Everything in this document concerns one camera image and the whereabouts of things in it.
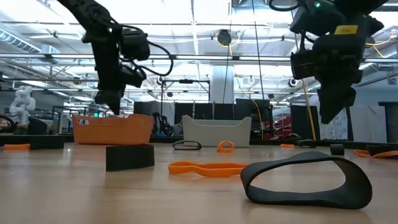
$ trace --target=orange object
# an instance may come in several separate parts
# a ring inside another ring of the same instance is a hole
[[[390,157],[390,156],[398,156],[398,151],[382,152],[382,153],[376,154],[374,156],[371,156],[369,151],[367,151],[367,150],[355,149],[354,154],[356,154],[357,156],[361,156],[361,157],[384,158],[384,157]]]
[[[30,144],[5,144],[4,150],[30,150]]]
[[[128,118],[95,118],[73,115],[73,137],[78,144],[148,144],[154,118],[132,114]]]
[[[218,144],[217,146],[217,152],[232,152],[235,148],[235,145],[231,141],[222,141]]]
[[[207,163],[197,164],[189,161],[178,161],[169,164],[169,174],[186,174],[196,172],[204,177],[231,177],[239,175],[249,164],[237,163]]]
[[[285,149],[294,149],[293,144],[281,144],[280,146]]]

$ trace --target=yellow label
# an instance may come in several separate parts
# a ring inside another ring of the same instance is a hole
[[[338,26],[336,28],[335,35],[356,34],[357,30],[358,30],[358,25]]]

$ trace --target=orange plastic basket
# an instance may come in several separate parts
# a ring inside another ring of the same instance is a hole
[[[148,144],[154,118],[132,114],[128,118],[95,118],[73,115],[73,137],[78,144]]]

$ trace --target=table surface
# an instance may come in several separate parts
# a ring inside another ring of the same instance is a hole
[[[66,144],[64,150],[0,151],[0,223],[397,223],[398,161],[368,159],[346,150],[373,185],[373,199],[361,210],[256,205],[240,178],[169,175],[174,161],[252,163],[303,152],[253,146],[218,154],[174,151],[155,145],[155,166],[105,172],[105,147]],[[278,191],[313,192],[340,186],[345,178],[332,162],[280,167],[254,185]]]

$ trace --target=white robot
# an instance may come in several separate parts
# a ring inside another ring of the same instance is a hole
[[[20,86],[15,92],[15,100],[10,106],[10,115],[17,118],[19,125],[27,124],[29,112],[36,108],[35,99],[30,97],[32,90],[31,86]]]

